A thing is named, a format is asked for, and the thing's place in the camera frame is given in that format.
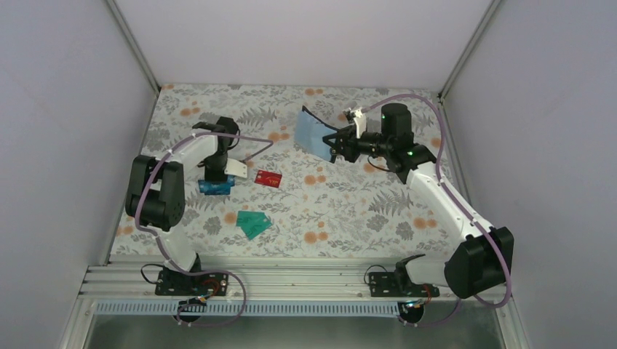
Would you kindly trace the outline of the black leather card holder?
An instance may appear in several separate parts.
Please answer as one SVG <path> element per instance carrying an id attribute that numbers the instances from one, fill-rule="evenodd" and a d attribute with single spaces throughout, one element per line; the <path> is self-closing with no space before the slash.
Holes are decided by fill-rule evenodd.
<path id="1" fill-rule="evenodd" d="M 323 137 L 337 131 L 338 129 L 324 123 L 303 106 L 296 119 L 294 141 L 305 152 L 333 163 L 335 157 L 331 154 L 331 147 L 323 141 Z"/>

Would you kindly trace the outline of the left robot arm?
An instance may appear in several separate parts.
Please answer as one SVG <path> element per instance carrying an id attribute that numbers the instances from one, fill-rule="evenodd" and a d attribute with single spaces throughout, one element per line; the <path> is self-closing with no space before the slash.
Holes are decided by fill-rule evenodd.
<path id="1" fill-rule="evenodd" d="M 160 156 L 133 160 L 125 212 L 138 230 L 153 235 L 164 268 L 175 273 L 173 284 L 184 294 L 197 292 L 203 278 L 199 255 L 179 225 L 186 208 L 186 172 L 200 168 L 202 181 L 210 185 L 228 185 L 233 176 L 244 176 L 246 166 L 228 157 L 239 136 L 238 124 L 221 116 L 214 124 L 195 124 L 189 136 Z"/>

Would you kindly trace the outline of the red credit card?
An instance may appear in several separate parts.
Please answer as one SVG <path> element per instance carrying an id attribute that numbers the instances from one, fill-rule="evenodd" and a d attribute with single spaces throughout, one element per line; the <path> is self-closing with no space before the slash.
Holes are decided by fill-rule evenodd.
<path id="1" fill-rule="evenodd" d="M 282 174 L 276 172 L 269 172 L 266 170 L 258 170 L 255 176 L 255 183 L 259 185 L 268 186 L 271 188 L 278 188 L 282 181 Z"/>

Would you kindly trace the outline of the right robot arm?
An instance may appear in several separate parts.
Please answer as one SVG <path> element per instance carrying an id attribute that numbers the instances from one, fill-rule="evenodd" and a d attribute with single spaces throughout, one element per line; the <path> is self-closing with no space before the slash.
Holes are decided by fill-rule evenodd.
<path id="1" fill-rule="evenodd" d="M 322 138 L 331 154 L 349 162 L 361 155 L 384 158 L 387 169 L 437 213 L 453 246 L 438 260 L 419 254 L 400 261 L 394 272 L 395 289 L 411 296 L 424 285 L 444 286 L 466 299 L 503 284 L 505 297 L 510 298 L 512 233 L 483 218 L 443 176 L 440 158 L 414 140 L 408 107 L 401 103 L 381 106 L 379 132 L 367 130 L 361 109 L 347 110 L 344 115 L 349 125 Z"/>

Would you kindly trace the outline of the teal credit card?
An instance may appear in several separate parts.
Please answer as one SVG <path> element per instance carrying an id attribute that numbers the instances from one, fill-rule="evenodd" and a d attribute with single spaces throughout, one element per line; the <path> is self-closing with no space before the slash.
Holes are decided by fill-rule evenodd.
<path id="1" fill-rule="evenodd" d="M 242 230 L 244 231 L 246 237 L 249 240 L 253 240 L 255 237 L 260 235 L 265 230 L 269 229 L 272 226 L 272 222 L 270 219 L 264 215 L 259 214 L 250 218 L 243 226 Z"/>
<path id="2" fill-rule="evenodd" d="M 236 216 L 236 227 L 243 228 L 244 224 L 255 215 L 264 214 L 263 212 L 238 211 Z"/>

